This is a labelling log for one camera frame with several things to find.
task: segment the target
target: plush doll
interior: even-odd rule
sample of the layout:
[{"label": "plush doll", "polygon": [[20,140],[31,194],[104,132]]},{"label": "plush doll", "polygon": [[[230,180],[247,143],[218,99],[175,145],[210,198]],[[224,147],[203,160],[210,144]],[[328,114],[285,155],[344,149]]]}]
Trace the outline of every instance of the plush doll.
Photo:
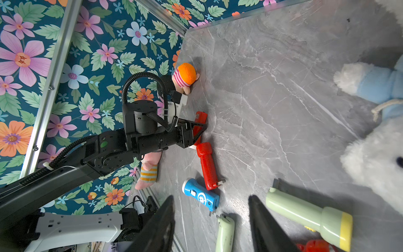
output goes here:
[{"label": "plush doll", "polygon": [[157,180],[158,162],[162,152],[150,152],[144,155],[141,161],[140,179],[137,181],[135,189],[141,190],[152,186]]},{"label": "plush doll", "polygon": [[403,214],[403,56],[395,69],[366,63],[345,64],[334,75],[339,88],[378,104],[382,123],[365,139],[351,143],[341,156],[343,168],[357,184],[368,186]]},{"label": "plush doll", "polygon": [[175,69],[172,75],[172,81],[174,82],[176,91],[183,94],[190,93],[190,85],[197,81],[200,74],[196,74],[195,68],[189,63],[183,63],[177,69]]}]

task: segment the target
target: gray marble floor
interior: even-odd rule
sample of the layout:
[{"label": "gray marble floor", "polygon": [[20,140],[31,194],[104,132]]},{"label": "gray marble floor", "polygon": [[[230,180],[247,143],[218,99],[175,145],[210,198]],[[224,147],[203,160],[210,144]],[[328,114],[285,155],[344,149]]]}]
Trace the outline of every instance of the gray marble floor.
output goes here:
[{"label": "gray marble floor", "polygon": [[[247,198],[264,201],[274,178],[280,189],[354,217],[352,251],[401,251],[403,216],[341,167],[346,145],[375,126],[373,104],[340,91],[332,81],[344,63],[393,66],[403,52],[401,27],[373,0],[313,0],[187,32],[178,64],[200,73],[182,118],[208,113],[203,141],[214,147],[222,212],[233,216],[233,251],[251,251]],[[152,189],[174,195],[175,232],[188,252],[214,251],[218,224],[181,191],[203,183],[193,149],[170,147]],[[318,236],[274,214],[296,242]]]}]

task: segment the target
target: red toy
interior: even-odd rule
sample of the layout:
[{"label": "red toy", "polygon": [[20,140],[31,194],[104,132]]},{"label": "red toy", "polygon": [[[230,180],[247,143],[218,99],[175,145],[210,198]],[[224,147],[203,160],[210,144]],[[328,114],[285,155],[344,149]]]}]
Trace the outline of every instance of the red toy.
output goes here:
[{"label": "red toy", "polygon": [[225,180],[218,181],[216,166],[214,165],[213,157],[211,156],[213,153],[211,144],[209,142],[198,144],[196,150],[201,161],[204,183],[206,184],[207,190],[216,189],[224,183]]}]

